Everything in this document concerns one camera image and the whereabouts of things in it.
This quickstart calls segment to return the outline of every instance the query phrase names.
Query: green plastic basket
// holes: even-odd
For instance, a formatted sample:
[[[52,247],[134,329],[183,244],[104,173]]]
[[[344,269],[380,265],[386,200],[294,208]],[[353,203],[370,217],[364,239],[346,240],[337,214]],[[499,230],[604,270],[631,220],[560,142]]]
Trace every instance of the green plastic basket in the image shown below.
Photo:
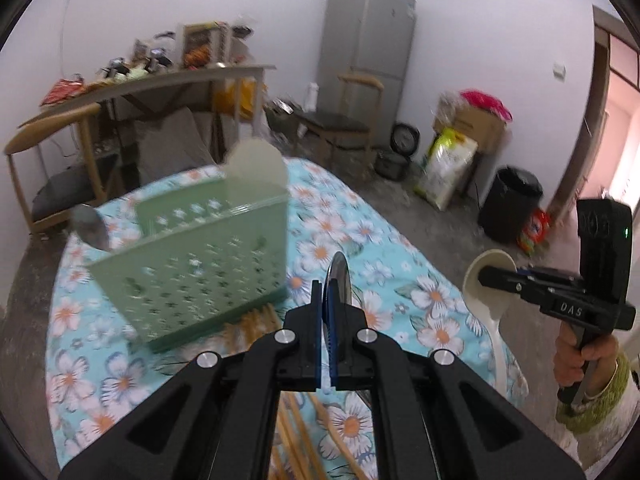
[[[286,186],[234,176],[138,204],[142,238],[89,265],[152,351],[286,297]]]

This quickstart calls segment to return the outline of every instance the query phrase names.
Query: blue floral tablecloth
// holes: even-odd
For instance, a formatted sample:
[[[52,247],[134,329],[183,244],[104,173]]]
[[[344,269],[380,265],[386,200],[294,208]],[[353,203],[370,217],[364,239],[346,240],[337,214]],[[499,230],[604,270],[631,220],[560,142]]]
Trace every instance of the blue floral tablecloth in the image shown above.
[[[365,311],[371,328],[418,354],[449,349],[494,384],[489,336],[466,309],[459,290],[339,179],[311,162],[289,159],[287,166],[291,196],[287,248],[290,297],[276,306],[278,314],[283,317],[286,310],[307,303],[312,280],[323,280],[335,251],[342,251],[349,262],[353,304]],[[223,177],[217,167],[202,168],[160,180],[105,204],[100,211],[108,224],[112,247],[140,236],[134,214],[140,199],[203,178]],[[53,291],[46,352],[47,405],[61,466],[175,374],[180,368],[175,363],[188,362],[206,349],[228,354],[219,335],[165,354],[152,354],[137,341],[133,327],[85,269],[85,261],[97,254],[71,235]],[[504,347],[508,399],[517,404],[528,393],[527,383]],[[325,387],[318,396],[363,470],[376,478],[370,411],[355,393]],[[316,421],[308,397],[296,394],[296,400],[329,475],[350,476],[326,428]]]

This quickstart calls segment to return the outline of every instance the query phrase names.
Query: metal spoon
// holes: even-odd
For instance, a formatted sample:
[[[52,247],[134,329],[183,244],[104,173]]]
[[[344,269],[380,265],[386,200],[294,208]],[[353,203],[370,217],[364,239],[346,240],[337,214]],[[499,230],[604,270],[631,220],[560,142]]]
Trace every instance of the metal spoon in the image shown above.
[[[328,295],[328,287],[329,282],[331,280],[338,281],[338,296],[340,297],[340,302],[350,305],[351,304],[351,275],[349,274],[349,264],[347,263],[347,258],[343,253],[338,251],[334,254],[334,258],[331,260],[331,264],[326,272],[326,279],[324,280],[324,293],[322,294],[322,298],[324,301],[327,300]],[[324,340],[329,341],[328,335],[326,333],[326,326],[324,329]],[[356,394],[362,399],[365,406],[371,409],[371,392],[369,390],[358,390]]]
[[[111,250],[107,226],[100,213],[90,205],[77,205],[71,210],[71,227],[85,244],[101,251]]]

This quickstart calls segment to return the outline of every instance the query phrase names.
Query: human hand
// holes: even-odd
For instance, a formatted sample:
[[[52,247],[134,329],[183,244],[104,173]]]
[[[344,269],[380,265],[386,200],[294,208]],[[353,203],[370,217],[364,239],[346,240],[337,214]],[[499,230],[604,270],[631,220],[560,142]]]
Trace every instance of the human hand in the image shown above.
[[[598,367],[587,385],[586,394],[590,397],[599,394],[616,372],[618,356],[618,340],[612,335],[603,335],[578,350],[577,338],[571,327],[564,321],[560,325],[560,333],[556,339],[556,355],[554,356],[554,375],[560,386],[573,386],[584,377],[582,366],[585,361],[598,361]]]

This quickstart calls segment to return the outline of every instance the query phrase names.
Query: black trash can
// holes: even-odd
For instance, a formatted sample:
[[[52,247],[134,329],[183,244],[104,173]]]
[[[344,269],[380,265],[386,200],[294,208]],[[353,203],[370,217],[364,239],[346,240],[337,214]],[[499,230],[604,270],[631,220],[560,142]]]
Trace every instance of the black trash can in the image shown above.
[[[535,175],[513,166],[500,168],[478,215],[478,225],[491,240],[511,244],[541,197],[542,186]]]

